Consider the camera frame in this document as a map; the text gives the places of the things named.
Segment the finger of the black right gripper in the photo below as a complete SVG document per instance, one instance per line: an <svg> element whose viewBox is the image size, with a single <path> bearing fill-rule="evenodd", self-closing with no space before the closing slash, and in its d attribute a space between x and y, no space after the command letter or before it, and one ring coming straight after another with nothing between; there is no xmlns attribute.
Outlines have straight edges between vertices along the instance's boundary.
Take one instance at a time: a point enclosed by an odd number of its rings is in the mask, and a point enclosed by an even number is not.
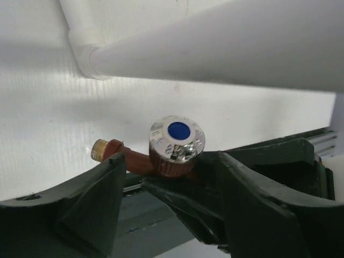
<svg viewBox="0 0 344 258"><path fill-rule="evenodd" d="M142 188L165 203L206 245L226 245L224 213L217 191L189 180L145 178Z"/></svg>

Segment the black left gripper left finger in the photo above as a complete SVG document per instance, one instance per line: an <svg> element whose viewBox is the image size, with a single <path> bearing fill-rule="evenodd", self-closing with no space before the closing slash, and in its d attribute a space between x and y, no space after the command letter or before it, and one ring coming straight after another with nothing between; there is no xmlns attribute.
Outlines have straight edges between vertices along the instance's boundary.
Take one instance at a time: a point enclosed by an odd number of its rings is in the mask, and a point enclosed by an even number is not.
<svg viewBox="0 0 344 258"><path fill-rule="evenodd" d="M1 202L1 257L110 257L126 178L122 153L45 191Z"/></svg>

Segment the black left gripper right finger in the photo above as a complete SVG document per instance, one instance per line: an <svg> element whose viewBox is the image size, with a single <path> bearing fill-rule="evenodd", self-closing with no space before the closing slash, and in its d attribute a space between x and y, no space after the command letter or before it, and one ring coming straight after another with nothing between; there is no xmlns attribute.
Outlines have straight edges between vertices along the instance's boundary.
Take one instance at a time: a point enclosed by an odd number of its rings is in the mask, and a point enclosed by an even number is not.
<svg viewBox="0 0 344 258"><path fill-rule="evenodd" d="M343 205L286 187L217 153L232 257L343 257Z"/></svg>

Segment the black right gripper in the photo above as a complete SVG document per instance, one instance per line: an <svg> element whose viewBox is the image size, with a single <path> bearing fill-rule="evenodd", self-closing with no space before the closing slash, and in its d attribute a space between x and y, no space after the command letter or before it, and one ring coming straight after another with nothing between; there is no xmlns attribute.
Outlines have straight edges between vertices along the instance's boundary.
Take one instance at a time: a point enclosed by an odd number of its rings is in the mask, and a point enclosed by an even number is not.
<svg viewBox="0 0 344 258"><path fill-rule="evenodd" d="M335 200L333 172L304 138L279 138L224 152L290 188L313 188L315 196Z"/></svg>

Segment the brown water faucet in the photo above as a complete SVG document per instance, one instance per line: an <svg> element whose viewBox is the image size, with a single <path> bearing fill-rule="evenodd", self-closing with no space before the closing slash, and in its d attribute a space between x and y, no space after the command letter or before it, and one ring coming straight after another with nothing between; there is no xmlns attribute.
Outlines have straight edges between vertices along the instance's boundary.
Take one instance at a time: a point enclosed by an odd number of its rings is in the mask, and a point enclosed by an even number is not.
<svg viewBox="0 0 344 258"><path fill-rule="evenodd" d="M98 139L90 152L94 161L124 153L127 171L139 176L182 178L203 184L193 171L206 144L205 133L194 120L184 116L166 116L149 130L149 154L135 152L122 141Z"/></svg>

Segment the white PVC pipe frame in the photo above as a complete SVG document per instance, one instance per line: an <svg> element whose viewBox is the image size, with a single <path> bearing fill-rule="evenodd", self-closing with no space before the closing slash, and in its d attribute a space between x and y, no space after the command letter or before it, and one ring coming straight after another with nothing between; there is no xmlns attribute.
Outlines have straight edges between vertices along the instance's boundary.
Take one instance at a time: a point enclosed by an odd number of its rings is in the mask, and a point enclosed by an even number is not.
<svg viewBox="0 0 344 258"><path fill-rule="evenodd" d="M343 1L229 1L106 44L88 1L61 1L88 78L343 92Z"/></svg>

